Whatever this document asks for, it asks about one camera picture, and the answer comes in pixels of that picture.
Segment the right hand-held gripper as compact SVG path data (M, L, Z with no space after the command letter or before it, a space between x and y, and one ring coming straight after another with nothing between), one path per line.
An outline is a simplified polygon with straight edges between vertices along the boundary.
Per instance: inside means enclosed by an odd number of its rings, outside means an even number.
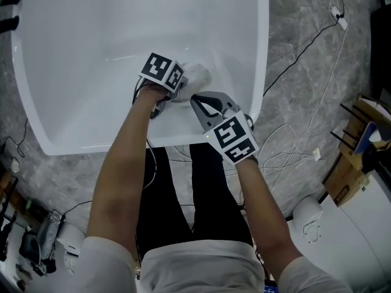
M190 103L204 129L202 137L229 163L236 165L258 150L246 115L226 93L200 92Z

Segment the white fluffy cleaning mitt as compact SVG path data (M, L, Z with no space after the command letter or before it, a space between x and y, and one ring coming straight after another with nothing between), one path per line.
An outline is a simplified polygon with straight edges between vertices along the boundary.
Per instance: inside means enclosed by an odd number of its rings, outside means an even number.
M191 99L193 94L201 92L211 84L212 76L201 64L191 65L185 68L178 90L172 95L174 103L184 103Z

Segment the white bathtub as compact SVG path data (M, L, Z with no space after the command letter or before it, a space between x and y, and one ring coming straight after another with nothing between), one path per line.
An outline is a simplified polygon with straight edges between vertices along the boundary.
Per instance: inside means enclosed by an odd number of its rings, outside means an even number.
M21 0L12 57L47 155L105 152L151 53L203 65L253 120L260 113L269 0Z

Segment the person's left forearm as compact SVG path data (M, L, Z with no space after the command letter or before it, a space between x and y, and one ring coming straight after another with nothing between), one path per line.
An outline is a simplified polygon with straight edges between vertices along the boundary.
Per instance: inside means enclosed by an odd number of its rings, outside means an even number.
M112 240L128 251L135 249L150 113L166 95L166 89L148 81L131 106L98 175L89 237Z

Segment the person's right forearm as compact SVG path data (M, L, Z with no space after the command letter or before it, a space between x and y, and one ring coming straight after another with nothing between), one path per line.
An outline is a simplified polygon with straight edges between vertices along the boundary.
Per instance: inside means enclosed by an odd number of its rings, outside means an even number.
M291 240L287 222L252 159L236 164L249 228L266 269L276 281L301 253Z

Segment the black router with antennas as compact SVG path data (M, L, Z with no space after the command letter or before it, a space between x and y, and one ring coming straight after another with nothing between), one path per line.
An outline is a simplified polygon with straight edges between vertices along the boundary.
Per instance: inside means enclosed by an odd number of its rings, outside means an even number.
M354 118L356 118L356 120L358 120L362 125L366 125L367 122L362 119L361 117L359 117L353 110L349 109L348 107L346 107L344 104L340 103L340 107L347 111L351 116L353 116ZM360 140L360 137L359 136L354 136L353 134L351 134L349 131L347 130L344 130L343 131L344 134L346 134L348 137L350 137L351 139L353 139L356 143L359 142ZM338 136L336 133L334 133L333 131L331 131L331 135L334 136L337 140L339 140L341 143L344 143L345 145L347 145L348 147L350 147L351 145L349 143L347 143L342 137Z

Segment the white rounded device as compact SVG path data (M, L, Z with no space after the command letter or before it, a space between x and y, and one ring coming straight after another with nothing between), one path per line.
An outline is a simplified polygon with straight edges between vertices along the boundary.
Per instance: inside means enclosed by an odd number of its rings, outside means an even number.
M75 265L85 237L80 229L67 222L64 222L59 231L57 241L64 247L64 264L71 275L75 274Z
M309 244L315 244L321 237L321 205L311 196L302 199L293 209L293 225L299 235Z

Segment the printed brown cardboard box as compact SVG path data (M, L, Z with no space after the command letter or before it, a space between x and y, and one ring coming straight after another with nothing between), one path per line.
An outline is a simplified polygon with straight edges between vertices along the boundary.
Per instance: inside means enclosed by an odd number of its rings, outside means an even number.
M368 184L368 175L356 170L344 156L335 161L324 181L324 188L337 207L347 203Z

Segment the blue and white flat box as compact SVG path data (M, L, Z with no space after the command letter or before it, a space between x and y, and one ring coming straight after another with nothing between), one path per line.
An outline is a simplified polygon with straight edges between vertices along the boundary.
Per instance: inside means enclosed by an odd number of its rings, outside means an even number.
M367 149L369 144L371 144L370 137L376 130L376 124L370 121L364 129L364 132L362 133L359 141L357 142L355 150L353 151L353 155L362 154Z

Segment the white power strip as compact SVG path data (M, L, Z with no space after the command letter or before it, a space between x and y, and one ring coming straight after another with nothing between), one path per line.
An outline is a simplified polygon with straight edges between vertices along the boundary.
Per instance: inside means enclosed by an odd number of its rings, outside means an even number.
M331 5L329 7L329 13L331 18L337 23L337 25L343 30L346 31L348 28L348 22L345 19L343 13L341 13L340 9L336 5Z

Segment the person's white shirt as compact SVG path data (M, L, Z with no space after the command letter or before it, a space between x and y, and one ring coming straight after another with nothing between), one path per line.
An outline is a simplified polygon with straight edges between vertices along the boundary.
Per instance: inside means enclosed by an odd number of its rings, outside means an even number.
M135 279L134 259L101 237L84 240L65 293L263 293L265 273L243 242L201 240L150 250Z

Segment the black round device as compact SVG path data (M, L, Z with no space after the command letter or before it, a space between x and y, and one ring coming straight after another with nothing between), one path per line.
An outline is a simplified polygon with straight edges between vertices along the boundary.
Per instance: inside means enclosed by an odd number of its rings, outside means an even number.
M368 147L362 156L362 173L367 174L374 170L379 163L381 155L374 147Z

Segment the white cabinet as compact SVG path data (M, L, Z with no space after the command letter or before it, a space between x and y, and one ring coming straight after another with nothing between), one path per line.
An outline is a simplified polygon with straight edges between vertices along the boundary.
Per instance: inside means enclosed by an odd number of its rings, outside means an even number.
M354 291L391 286L391 187L372 171L355 195L340 207L331 197L305 237L294 221L291 238L315 266Z

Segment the grey fabric bag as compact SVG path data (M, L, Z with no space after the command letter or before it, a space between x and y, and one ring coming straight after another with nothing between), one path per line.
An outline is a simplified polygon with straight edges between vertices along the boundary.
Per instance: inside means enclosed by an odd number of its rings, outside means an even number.
M37 233L28 227L22 236L19 254L33 268L40 269L43 274L56 271L55 243L62 222L62 216L59 213L50 212L40 225Z

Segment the white side table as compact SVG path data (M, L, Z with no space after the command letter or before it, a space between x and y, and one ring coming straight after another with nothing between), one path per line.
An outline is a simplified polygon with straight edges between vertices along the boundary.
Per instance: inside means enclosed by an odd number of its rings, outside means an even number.
M47 276L38 276L27 263L26 259L20 256L19 248L22 237L27 227L27 221L20 214L16 215L16 221L8 238L7 259L0 261L0 274L11 284L11 287L18 293L63 293L67 284L73 280L64 263L65 249L62 244L56 242L56 271ZM20 277L17 274L16 265L19 264L24 270L31 274L32 280L25 279L26 288L24 292L16 285Z

